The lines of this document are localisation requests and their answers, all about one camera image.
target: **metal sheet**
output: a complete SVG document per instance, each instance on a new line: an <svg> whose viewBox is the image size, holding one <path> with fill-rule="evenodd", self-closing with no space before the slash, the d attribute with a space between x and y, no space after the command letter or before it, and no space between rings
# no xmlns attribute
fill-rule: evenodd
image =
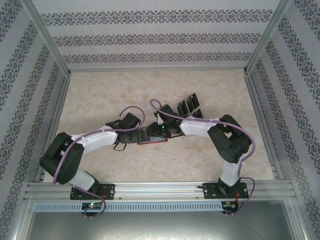
<svg viewBox="0 0 320 240"><path fill-rule="evenodd" d="M80 213L35 212L28 240L279 240L294 239L283 201L253 201L241 214L112 212L90 220Z"/></svg>

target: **aluminum frame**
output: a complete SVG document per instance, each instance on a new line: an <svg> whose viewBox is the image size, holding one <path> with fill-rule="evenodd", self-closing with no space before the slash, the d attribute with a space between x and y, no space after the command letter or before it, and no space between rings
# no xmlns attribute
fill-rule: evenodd
<svg viewBox="0 0 320 240"><path fill-rule="evenodd" d="M247 183L248 191L252 182ZM219 202L226 199L205 199L198 188L204 181L186 182L113 182L113 203L141 202ZM70 185L45 182L28 183L11 240L25 240L37 203L88 203L90 200L70 200ZM252 201L281 200L284 202L295 239L309 240L310 236L290 180L257 180Z"/></svg>
<svg viewBox="0 0 320 240"><path fill-rule="evenodd" d="M59 68L63 72L64 76L67 76L70 73L70 69L62 56L58 46L50 34L48 27L46 26L44 20L42 19L40 13L38 12L33 0L21 0L21 3L30 16L32 22L36 26L36 29L40 33L44 43L47 45L50 53L52 54L54 60L58 64Z"/></svg>
<svg viewBox="0 0 320 240"><path fill-rule="evenodd" d="M266 154L267 154L268 159L270 161L273 176L275 179L284 180L285 178L282 173L282 170L281 170L281 167L279 164L279 160L277 158L276 151L273 147L271 137L269 135L267 123L264 118L264 113L262 111L261 106L259 105L258 95L257 95L257 92L254 88L252 78L246 72L243 72L243 77L244 77L246 87L248 89L249 96L250 96L250 99L252 102L254 114L255 114L256 120L258 122L260 132L261 132L262 140L263 140L263 143L265 146L265 151L266 151Z"/></svg>
<svg viewBox="0 0 320 240"><path fill-rule="evenodd" d="M279 24L281 18L283 17L284 13L286 12L291 2L292 2L291 0L280 0L278 6L274 10L274 13L271 16L271 19L268 25L266 26L259 42L254 48L253 53L251 54L251 57L245 67L247 73L250 73L252 69L255 67L258 59L260 58L260 55L264 51L272 34L277 28L277 25Z"/></svg>

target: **floral border pattern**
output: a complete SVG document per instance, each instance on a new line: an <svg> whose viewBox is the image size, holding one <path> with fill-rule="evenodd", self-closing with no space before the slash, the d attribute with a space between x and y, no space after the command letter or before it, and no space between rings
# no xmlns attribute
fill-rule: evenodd
<svg viewBox="0 0 320 240"><path fill-rule="evenodd" d="M162 52L64 55L67 64L248 61L250 52Z"/></svg>
<svg viewBox="0 0 320 240"><path fill-rule="evenodd" d="M55 36L58 47L142 44L256 44L260 33L177 33Z"/></svg>
<svg viewBox="0 0 320 240"><path fill-rule="evenodd" d="M6 1L0 10L0 43L5 38L11 25L16 20L18 13L22 9L22 4L19 0Z"/></svg>
<svg viewBox="0 0 320 240"><path fill-rule="evenodd" d="M320 41L320 7L314 0L294 0L299 12L304 16L305 21L314 31L316 39Z"/></svg>
<svg viewBox="0 0 320 240"><path fill-rule="evenodd" d="M265 50L273 65L273 69L276 72L279 82L282 86L284 95L288 100L291 107L292 114L295 117L300 133L302 134L302 139L304 144L311 155L311 160L313 161L314 167L317 169L317 174L320 175L320 144L317 142L318 139L315 137L315 132L309 124L308 117L304 111L304 107L300 104L298 95L294 85L292 84L289 75L287 74L284 63L282 62L278 51L272 41L265 46Z"/></svg>
<svg viewBox="0 0 320 240"><path fill-rule="evenodd" d="M107 24L163 24L163 23L267 23L271 9L219 10L149 10L42 13L50 26L107 25Z"/></svg>
<svg viewBox="0 0 320 240"><path fill-rule="evenodd" d="M277 125L284 149L287 153L288 160L292 167L292 172L295 176L295 180L298 183L299 190L301 191L301 196L303 197L303 202L306 206L307 212L309 212L309 219L312 222L312 227L315 229L315 234L320 238L320 212L319 207L316 206L316 198L313 196L313 192L310 190L310 183L306 176L305 170L301 167L300 158L297 154L295 144L292 141L290 132L288 130L287 123L284 119L282 110L279 106L276 94L272 88L269 76L267 74L266 68L261 59L255 65L259 78L262 82L265 94L267 96L269 105L271 107L275 123ZM258 94L258 99L260 101L261 107L263 106L259 98L259 93L253 81L253 85Z"/></svg>
<svg viewBox="0 0 320 240"><path fill-rule="evenodd" d="M10 223L13 220L14 211L17 206L17 202L19 200L19 195L21 193L21 187L23 186L23 181L25 180L26 174L28 172L29 163L32 160L33 157L33 150L35 148L45 115L48 108L48 105L50 103L50 98L52 96L55 84L57 82L57 77L59 75L60 69L58 67L58 64L55 63L53 65L50 77L48 79L46 88L44 90L42 99L40 101L33 125L31 127L28 141L25 144L25 148L23 149L23 154L21 156L21 159L18 163L18 167L16 169L14 181L12 182L12 186L10 187L10 195L7 196L7 201L4 204L4 211L1 213L1 219L0 219L0 239L6 239L6 235L9 231ZM59 89L59 95L55 103L55 107L53 110L52 118L50 120L50 126L53 121L54 113L56 111L58 101L60 98L60 94L62 92L62 87L64 85L64 80L61 84L61 87ZM47 131L47 137L45 138L45 141L48 139L48 134L50 131L50 127Z"/></svg>
<svg viewBox="0 0 320 240"><path fill-rule="evenodd" d="M4 69L0 79L0 111L5 104L8 94L11 92L13 83L16 81L16 77L21 70L23 63L25 62L31 46L34 44L38 31L36 26L30 21L28 27L23 33L19 44L16 46L12 58Z"/></svg>
<svg viewBox="0 0 320 240"><path fill-rule="evenodd" d="M310 93L312 93L315 104L318 105L318 109L320 110L319 73L317 73L314 68L314 64L308 57L305 48L302 46L301 41L285 16L280 20L277 28L282 35L296 66L300 70L302 77L304 77L304 81L306 82Z"/></svg>
<svg viewBox="0 0 320 240"><path fill-rule="evenodd" d="M38 82L40 81L41 75L46 66L49 55L50 51L47 45L44 45L23 90L21 99L16 107L17 110L14 112L12 122L10 123L9 128L6 131L6 135L3 138L3 143L1 144L0 149L0 180L3 179L3 174L6 171L6 165L11 157L13 147L16 144L16 140L20 133L23 122L25 121L25 117L35 94Z"/></svg>

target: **robotic arm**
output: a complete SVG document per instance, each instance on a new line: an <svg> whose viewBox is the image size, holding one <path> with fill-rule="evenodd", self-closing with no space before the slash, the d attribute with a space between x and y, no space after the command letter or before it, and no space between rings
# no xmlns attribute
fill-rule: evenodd
<svg viewBox="0 0 320 240"><path fill-rule="evenodd" d="M194 120L189 114L183 113L180 115L183 120L177 119L175 116L178 117L178 115L167 104L159 110L159 113L155 113L158 122L154 122L146 128L146 135L150 138L173 138L184 135L198 135L210 138L218 153L224 159L223 170L218 184L220 191L225 196L228 196L240 181L239 167L241 159L252 144L250 138L243 131L228 124L238 127L240 125L230 115L224 115L222 118L217 119L226 124L217 124L211 121ZM56 181L60 184L71 184L96 194L99 188L99 181L88 172L78 169L82 156L108 145L136 143L139 141L139 129L127 132L120 130L132 129L140 123L139 118L128 113L124 119L109 122L90 133L68 135L65 132L61 132L55 137L40 159L40 165L51 176L56 175Z"/></svg>

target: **metal profile bar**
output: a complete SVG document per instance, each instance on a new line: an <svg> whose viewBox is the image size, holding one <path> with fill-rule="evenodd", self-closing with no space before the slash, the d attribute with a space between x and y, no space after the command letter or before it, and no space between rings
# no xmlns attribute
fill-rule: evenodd
<svg viewBox="0 0 320 240"><path fill-rule="evenodd" d="M88 209L88 213L100 212ZM211 212L223 211L221 201L180 201L180 202L108 202L105 212L109 213L152 213L152 212ZM36 213L80 213L81 202L39 202L35 204Z"/></svg>
<svg viewBox="0 0 320 240"><path fill-rule="evenodd" d="M115 184L114 200L108 202L181 202L207 201L203 190L198 188L204 182L118 182ZM252 183L246 182L248 191ZM70 200L70 185L50 183L29 183L23 201L38 202L90 202ZM287 200L296 198L290 180L258 180L252 200ZM230 199L209 199L226 201Z"/></svg>
<svg viewBox="0 0 320 240"><path fill-rule="evenodd" d="M245 67L246 73L251 73L252 69L255 67L260 55L265 49L265 46L269 42L272 34L274 33L275 29L277 28L277 25L279 24L282 16L285 14L287 8L289 7L289 4L291 3L291 0L281 0L274 10L273 15L271 16L271 19L266 26L259 42L255 46L255 49Z"/></svg>
<svg viewBox="0 0 320 240"><path fill-rule="evenodd" d="M285 200L284 205L295 239L311 240L298 200Z"/></svg>
<svg viewBox="0 0 320 240"><path fill-rule="evenodd" d="M17 222L15 223L11 240L25 240L31 224L36 204L34 202L23 202L20 208Z"/></svg>
<svg viewBox="0 0 320 240"><path fill-rule="evenodd" d="M242 70L243 66L185 66L185 67L102 67L71 69L71 73L91 72L141 72L141 71L212 71L212 70Z"/></svg>
<svg viewBox="0 0 320 240"><path fill-rule="evenodd" d="M38 12L34 1L33 0L21 0L23 7L25 8L26 12L28 13L29 17L31 18L33 24L35 25L36 29L40 33L44 43L47 45L50 53L52 54L53 58L55 59L56 63L60 67L61 71L63 72L64 76L67 76L70 72L67 63L60 53L58 46L52 35L50 34L44 20L42 19L40 13Z"/></svg>
<svg viewBox="0 0 320 240"><path fill-rule="evenodd" d="M281 167L280 167L280 164L279 164L271 137L269 135L268 126L267 126L266 120L264 118L262 108L259 105L259 99L258 99L257 93L255 91L255 88L253 86L251 76L249 74L244 74L244 80L245 80L246 86L248 88L249 96L251 98L253 110L254 110L254 113L256 116L256 120L259 125L259 129L260 129L261 136L262 136L262 139L264 142L266 154L267 154L271 164L274 165L274 168L275 168L275 171L277 174L277 178L279 180L283 180L285 178L282 173L282 170L281 170Z"/></svg>

